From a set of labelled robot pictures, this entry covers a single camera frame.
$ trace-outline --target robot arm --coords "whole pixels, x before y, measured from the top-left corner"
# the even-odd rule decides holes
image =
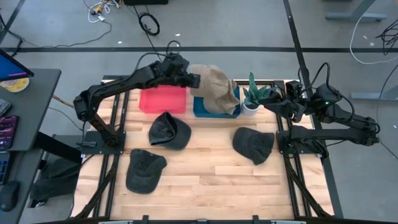
[[[290,131],[281,131],[278,139],[289,145],[291,142],[304,142],[311,140],[348,140],[355,144],[371,146],[379,142],[376,134],[379,132],[379,125],[372,118],[365,118],[340,108],[336,102],[342,97],[333,87],[325,84],[319,86],[315,94],[310,98],[302,98],[301,83],[292,81],[286,83],[286,97],[278,93],[271,94],[269,99],[260,102],[265,108],[280,115],[283,118],[291,119],[293,122],[300,122],[304,114],[312,114],[323,123],[340,123],[348,126],[348,129],[306,129],[293,125]]]
[[[187,73],[189,62],[179,54],[170,54],[163,62],[156,61],[136,70],[130,77],[101,85],[93,85],[78,95],[73,104],[77,117],[89,122],[100,134],[106,146],[117,147],[119,136],[114,127],[106,124],[96,113],[101,101],[128,90],[174,85],[198,88],[200,76]]]

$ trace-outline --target black baseball cap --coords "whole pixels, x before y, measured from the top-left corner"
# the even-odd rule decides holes
[[[232,145],[240,155],[251,159],[255,165],[262,164],[274,145],[274,133],[261,133],[250,128],[238,128]]]
[[[166,159],[142,149],[133,149],[127,170],[126,187],[132,192],[149,194],[156,189]]]
[[[150,127],[149,143],[151,146],[161,145],[167,149],[182,150],[187,146],[191,133],[189,125],[166,111]]]

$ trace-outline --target concrete floor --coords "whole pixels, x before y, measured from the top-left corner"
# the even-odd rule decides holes
[[[97,1],[86,0],[87,4]],[[349,11],[359,1],[290,0],[292,13],[302,47],[348,47],[354,24],[325,20],[328,11]],[[0,0],[0,13],[8,21],[18,1]],[[139,6],[139,12],[145,7]],[[150,12],[159,20],[161,32],[151,37],[157,47],[165,47],[176,39],[186,47],[293,47],[289,25],[282,1],[264,0],[170,0],[166,6],[149,6]],[[376,1],[370,12],[382,12],[388,19],[382,22],[360,24],[353,47],[382,47],[379,35],[396,20],[398,4],[395,0]],[[105,14],[113,29],[102,39],[76,47],[150,47],[145,33],[137,23],[137,17],[125,7],[111,8]],[[57,45],[84,42],[100,36],[108,30],[102,23],[87,21],[87,8],[83,1],[25,0],[11,30],[36,45]],[[7,35],[0,47],[17,44]],[[55,94],[72,100],[82,90],[98,83],[103,75],[125,75],[132,72],[142,52],[52,52],[19,53],[16,59],[29,68],[59,68],[62,75]],[[219,66],[231,78],[247,78],[253,72],[262,79],[296,79],[299,67],[293,52],[182,52],[190,63],[205,63]],[[396,54],[356,54],[365,62],[386,60]],[[398,60],[391,63],[362,65],[349,53],[305,53],[305,62],[314,76],[323,62],[331,64],[331,85],[349,95],[352,91],[379,91]],[[142,65],[151,63],[155,57],[148,56]],[[324,82],[321,75],[316,84]],[[398,84],[394,75],[386,86]],[[357,114],[376,115],[375,102],[353,101]],[[70,115],[79,125],[74,111],[54,101],[51,104]],[[398,119],[396,103],[380,103],[379,124],[383,142],[396,154]],[[339,128],[324,125],[324,128]],[[79,134],[79,130],[56,111],[49,110],[41,131],[47,134]],[[345,142],[329,148],[341,207],[345,218],[363,220],[397,221],[398,161],[380,145],[357,146]],[[26,209],[21,223],[64,220],[72,205],[72,196],[53,198],[38,209]]]

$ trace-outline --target keyboard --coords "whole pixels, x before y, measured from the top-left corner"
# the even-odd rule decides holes
[[[8,174],[11,168],[9,152],[0,152],[0,185],[7,182]]]

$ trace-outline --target red container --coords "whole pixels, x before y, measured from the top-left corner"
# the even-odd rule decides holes
[[[144,113],[185,113],[187,89],[177,86],[159,85],[157,88],[141,90],[139,109]]]

